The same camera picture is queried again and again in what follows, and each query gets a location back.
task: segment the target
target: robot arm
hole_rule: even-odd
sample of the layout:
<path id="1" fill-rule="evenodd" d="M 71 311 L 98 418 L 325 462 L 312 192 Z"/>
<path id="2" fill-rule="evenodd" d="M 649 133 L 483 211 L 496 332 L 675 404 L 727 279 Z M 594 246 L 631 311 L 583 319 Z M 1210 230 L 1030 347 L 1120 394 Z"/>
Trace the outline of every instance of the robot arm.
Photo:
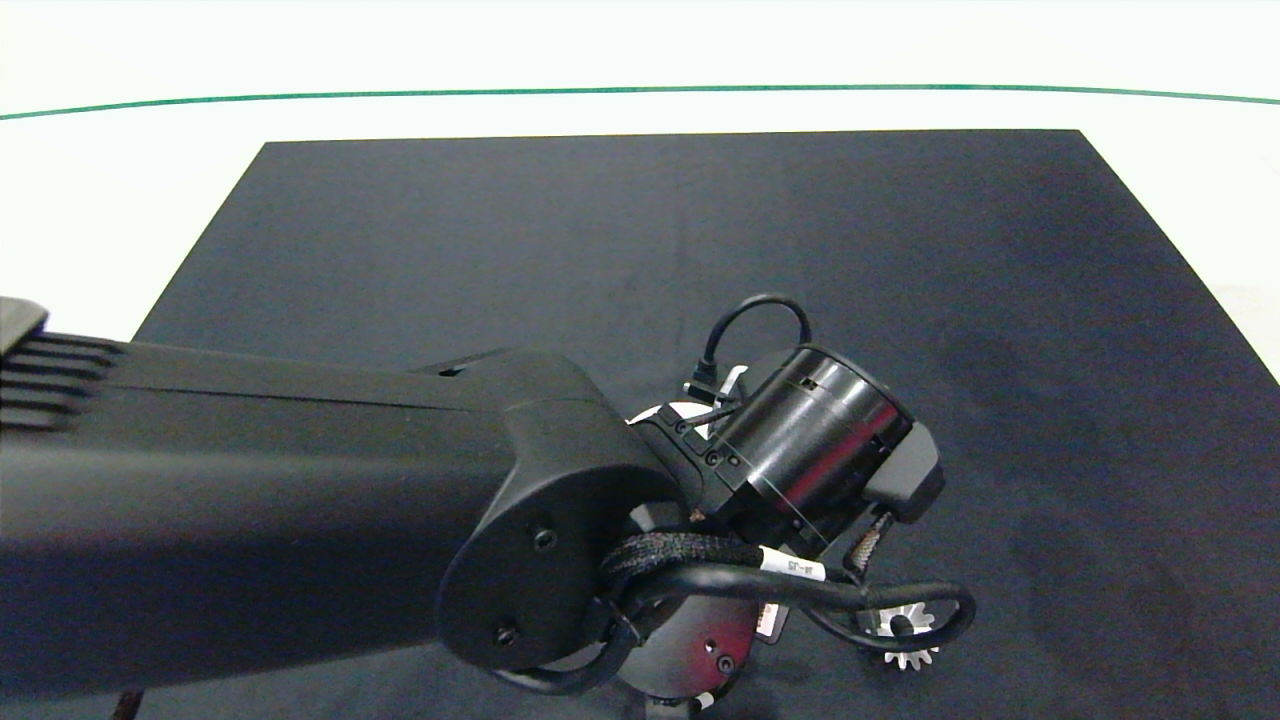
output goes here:
<path id="1" fill-rule="evenodd" d="M 914 521 L 942 479 L 928 430 L 810 342 L 733 387 L 716 387 L 710 343 L 687 387 L 707 413 L 628 425 L 549 354 L 367 372 L 63 336 L 38 306 L 0 310 L 5 697 L 438 639 L 529 689 L 618 673 L 678 701 L 727 687 L 760 602 L 891 650 L 972 618 L 957 585 L 877 589 L 865 564 L 817 561 L 868 514 Z M 805 560 L 808 578 L 760 569 Z M 915 638 L 842 615 L 904 600 L 957 610 Z M 703 653 L 710 675 L 673 655 L 708 642 L 708 616 L 739 619 Z M 600 641 L 577 670 L 543 669 Z"/>

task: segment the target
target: black table surface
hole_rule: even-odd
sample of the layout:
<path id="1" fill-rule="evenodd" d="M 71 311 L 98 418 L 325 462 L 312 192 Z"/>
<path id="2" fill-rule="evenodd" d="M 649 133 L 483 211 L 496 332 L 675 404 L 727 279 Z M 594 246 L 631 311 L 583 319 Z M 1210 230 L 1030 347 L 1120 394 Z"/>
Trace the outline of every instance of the black table surface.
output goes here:
<path id="1" fill-rule="evenodd" d="M 946 492 L 873 574 L 980 606 L 922 673 L 797 616 L 707 717 L 1276 715 L 1280 388 L 1078 132 L 269 143 L 137 340 L 397 369 L 532 345 L 630 414 L 767 290 L 942 450 Z M 760 311 L 722 357 L 792 333 Z M 152 689 L 140 719 L 632 717 L 630 697 L 525 694 L 428 646 Z"/>

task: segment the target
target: black cylinder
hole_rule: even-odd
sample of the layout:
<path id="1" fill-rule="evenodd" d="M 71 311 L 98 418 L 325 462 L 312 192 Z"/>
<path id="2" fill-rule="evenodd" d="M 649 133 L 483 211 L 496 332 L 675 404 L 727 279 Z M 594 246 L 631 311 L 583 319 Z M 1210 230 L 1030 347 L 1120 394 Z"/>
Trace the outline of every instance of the black cylinder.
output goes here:
<path id="1" fill-rule="evenodd" d="M 910 427 L 874 380 L 799 347 L 718 433 L 742 464 L 737 495 L 754 493 L 751 505 L 769 510 L 742 512 L 736 529 L 753 542 L 805 541 L 820 551 L 865 507 L 859 492 Z"/>

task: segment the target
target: white gear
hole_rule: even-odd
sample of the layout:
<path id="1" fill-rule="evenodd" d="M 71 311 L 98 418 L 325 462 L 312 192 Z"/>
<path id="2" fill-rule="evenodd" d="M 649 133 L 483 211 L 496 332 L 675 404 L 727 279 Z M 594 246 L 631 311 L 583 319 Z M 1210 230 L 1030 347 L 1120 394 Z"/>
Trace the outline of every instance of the white gear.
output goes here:
<path id="1" fill-rule="evenodd" d="M 893 618 L 897 618 L 899 615 L 910 620 L 913 635 L 933 629 L 933 615 L 924 611 L 923 602 L 914 602 L 901 607 L 886 607 L 879 610 L 878 614 L 879 624 L 876 626 L 876 634 L 882 637 L 893 637 L 893 628 L 891 625 Z M 938 650 L 940 648 L 931 647 L 927 650 L 918 650 L 915 652 L 886 652 L 884 662 L 897 662 L 899 670 L 906 670 L 906 665 L 910 662 L 913 669 L 919 670 L 922 662 L 924 665 L 933 665 L 933 656 L 931 652 L 938 652 Z"/>

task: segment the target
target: black screw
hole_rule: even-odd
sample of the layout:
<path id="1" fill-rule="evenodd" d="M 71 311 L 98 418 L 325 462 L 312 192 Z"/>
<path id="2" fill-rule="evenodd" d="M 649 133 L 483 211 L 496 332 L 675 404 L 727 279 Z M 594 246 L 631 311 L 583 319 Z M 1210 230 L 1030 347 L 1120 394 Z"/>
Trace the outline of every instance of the black screw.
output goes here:
<path id="1" fill-rule="evenodd" d="M 493 635 L 493 643 L 499 647 L 511 647 L 517 639 L 520 639 L 520 629 L 515 625 L 503 625 Z"/>
<path id="2" fill-rule="evenodd" d="M 556 534 L 556 530 L 550 528 L 539 528 L 534 532 L 534 551 L 547 552 L 548 550 L 556 547 L 558 541 L 559 536 Z"/>
<path id="3" fill-rule="evenodd" d="M 911 619 L 906 615 L 895 615 L 890 618 L 888 629 L 893 633 L 895 638 L 915 634 L 915 625 L 911 624 Z"/>

